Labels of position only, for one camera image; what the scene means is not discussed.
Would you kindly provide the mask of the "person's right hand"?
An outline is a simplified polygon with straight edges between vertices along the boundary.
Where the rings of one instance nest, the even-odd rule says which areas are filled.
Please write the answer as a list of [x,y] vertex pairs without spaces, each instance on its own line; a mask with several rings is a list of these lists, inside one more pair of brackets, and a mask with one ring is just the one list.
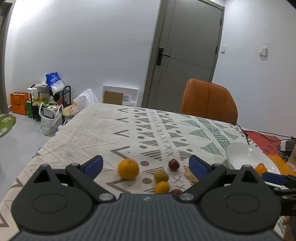
[[292,231],[292,223],[291,223],[291,217],[286,216],[282,222],[282,224],[285,226],[285,233],[283,236],[284,241],[295,241],[295,235]]

